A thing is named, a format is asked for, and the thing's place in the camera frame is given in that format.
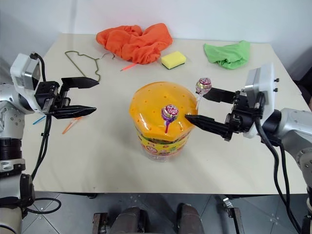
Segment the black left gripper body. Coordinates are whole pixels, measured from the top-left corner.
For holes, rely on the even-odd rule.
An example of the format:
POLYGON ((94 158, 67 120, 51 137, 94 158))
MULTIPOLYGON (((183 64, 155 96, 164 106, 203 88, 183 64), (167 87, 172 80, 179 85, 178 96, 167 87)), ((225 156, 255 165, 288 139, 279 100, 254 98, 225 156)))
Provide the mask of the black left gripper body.
POLYGON ((60 86, 56 81, 40 82, 35 98, 45 115, 52 114, 55 109, 62 109, 70 104, 70 98, 67 97, 69 88, 64 83, 60 86))

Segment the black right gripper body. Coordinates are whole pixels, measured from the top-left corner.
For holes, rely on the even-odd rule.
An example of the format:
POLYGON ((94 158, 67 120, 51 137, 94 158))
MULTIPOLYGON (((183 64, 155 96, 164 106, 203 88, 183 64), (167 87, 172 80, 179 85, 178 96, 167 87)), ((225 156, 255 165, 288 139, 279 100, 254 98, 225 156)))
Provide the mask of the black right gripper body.
POLYGON ((236 91, 233 97, 232 112, 227 114, 225 125, 227 132, 224 138, 230 141, 233 133, 243 133, 244 137, 252 138, 256 135, 255 122, 263 117, 265 95, 259 92, 254 103, 249 106, 247 96, 236 91))

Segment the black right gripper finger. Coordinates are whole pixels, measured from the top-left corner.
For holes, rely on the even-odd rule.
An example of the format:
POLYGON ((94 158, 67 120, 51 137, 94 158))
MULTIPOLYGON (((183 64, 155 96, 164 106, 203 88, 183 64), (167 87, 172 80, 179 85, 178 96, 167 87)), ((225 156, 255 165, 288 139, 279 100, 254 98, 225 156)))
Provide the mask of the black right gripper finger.
POLYGON ((236 93, 217 89, 217 88, 211 88, 210 91, 203 95, 203 97, 207 100, 214 101, 214 102, 224 102, 224 103, 233 103, 235 99, 236 93))
POLYGON ((185 118, 194 126, 222 137, 225 137, 228 133, 228 127, 223 124, 216 122, 213 118, 205 117, 202 115, 185 115, 185 118))

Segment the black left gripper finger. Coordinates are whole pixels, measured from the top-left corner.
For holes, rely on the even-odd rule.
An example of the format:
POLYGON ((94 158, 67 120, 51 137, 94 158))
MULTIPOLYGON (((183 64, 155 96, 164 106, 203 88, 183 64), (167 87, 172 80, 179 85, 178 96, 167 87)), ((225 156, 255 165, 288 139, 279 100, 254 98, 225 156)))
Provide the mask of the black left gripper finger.
POLYGON ((56 119, 78 118, 87 116, 97 109, 96 107, 72 105, 62 108, 56 108, 51 112, 51 115, 56 119))
POLYGON ((87 89, 99 85, 99 82, 87 77, 62 78, 60 95, 65 96, 71 88, 87 89))

